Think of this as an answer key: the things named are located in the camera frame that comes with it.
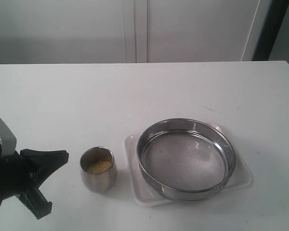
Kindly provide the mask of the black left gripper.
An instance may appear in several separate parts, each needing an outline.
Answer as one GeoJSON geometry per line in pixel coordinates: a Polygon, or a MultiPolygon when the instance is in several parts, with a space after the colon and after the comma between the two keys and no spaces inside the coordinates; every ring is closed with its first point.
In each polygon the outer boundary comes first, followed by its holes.
{"type": "Polygon", "coordinates": [[[18,195],[17,198],[32,214],[41,219],[52,211],[39,190],[43,182],[68,162],[66,150],[36,151],[23,149],[13,155],[0,157],[0,200],[18,195]]]}

